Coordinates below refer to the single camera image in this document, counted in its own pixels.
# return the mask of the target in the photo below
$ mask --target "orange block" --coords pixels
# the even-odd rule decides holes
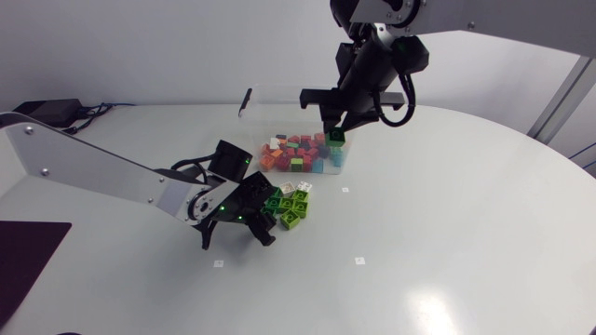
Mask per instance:
[[[263,170],[268,171],[276,164],[276,159],[270,155],[264,155],[259,163],[261,164],[261,168],[263,168]]]

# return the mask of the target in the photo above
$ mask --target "white block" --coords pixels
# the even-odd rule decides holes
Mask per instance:
[[[294,191],[296,191],[294,185],[292,185],[290,181],[279,185],[279,190],[281,190],[283,197],[290,197],[292,194],[294,194]]]

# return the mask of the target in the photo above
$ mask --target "stacked blocks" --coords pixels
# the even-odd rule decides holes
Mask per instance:
[[[327,168],[332,173],[332,167],[341,168],[344,164],[344,144],[345,134],[339,127],[314,136],[277,134],[261,147],[259,167],[261,171],[314,173],[323,173]]]

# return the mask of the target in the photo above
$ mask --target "green block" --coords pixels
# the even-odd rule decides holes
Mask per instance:
[[[261,213],[266,214],[269,213],[271,215],[276,215],[276,209],[275,208],[261,208]]]
[[[308,203],[305,201],[294,201],[294,206],[291,209],[294,213],[298,214],[300,219],[304,219],[306,217],[306,212],[308,211]]]
[[[345,134],[340,127],[333,127],[325,134],[325,144],[330,147],[341,147],[345,143]]]
[[[302,190],[294,191],[294,194],[291,196],[296,201],[308,201],[308,192]]]
[[[288,229],[295,227],[299,222],[300,216],[298,216],[298,214],[296,214],[293,210],[288,210],[281,215],[281,224]]]
[[[283,213],[286,210],[290,210],[294,207],[294,199],[292,198],[282,198],[281,202],[279,203],[279,213]]]
[[[302,158],[292,158],[290,161],[290,170],[291,172],[302,172]]]

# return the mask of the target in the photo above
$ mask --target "blue block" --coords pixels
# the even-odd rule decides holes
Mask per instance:
[[[315,159],[313,162],[312,171],[315,173],[323,173],[323,160],[320,158]]]

